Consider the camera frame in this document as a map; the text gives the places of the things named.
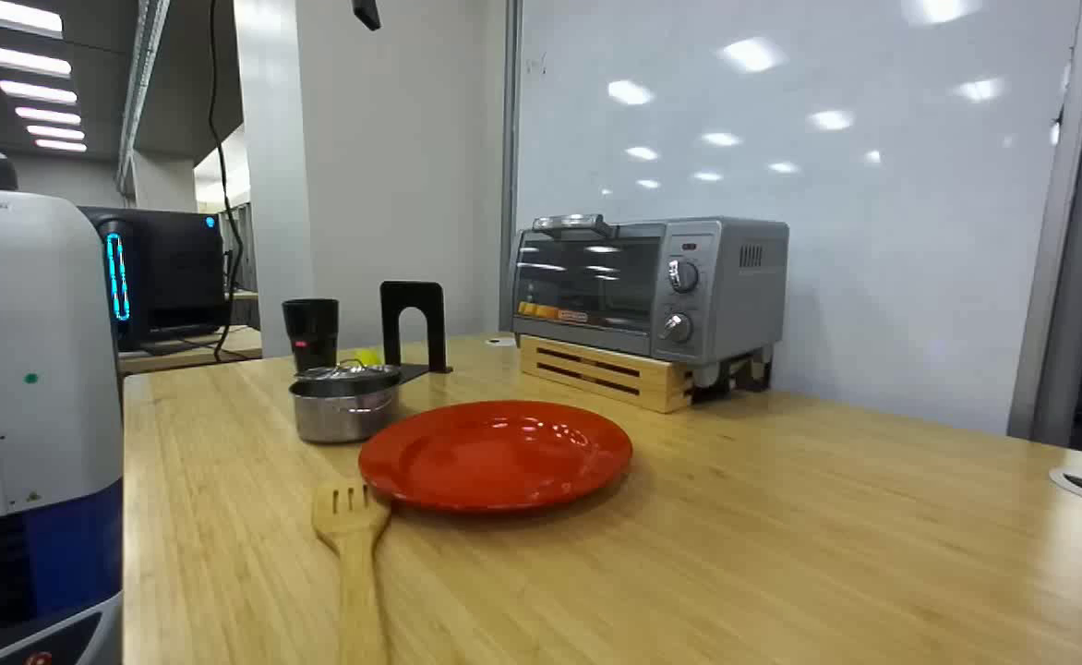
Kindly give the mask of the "white and blue robot base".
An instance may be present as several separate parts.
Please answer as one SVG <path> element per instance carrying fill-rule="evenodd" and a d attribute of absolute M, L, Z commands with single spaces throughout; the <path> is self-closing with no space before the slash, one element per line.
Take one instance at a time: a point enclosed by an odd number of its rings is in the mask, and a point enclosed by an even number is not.
<path fill-rule="evenodd" d="M 123 407 L 102 253 L 66 198 L 0 193 L 0 665 L 117 659 Z"/>

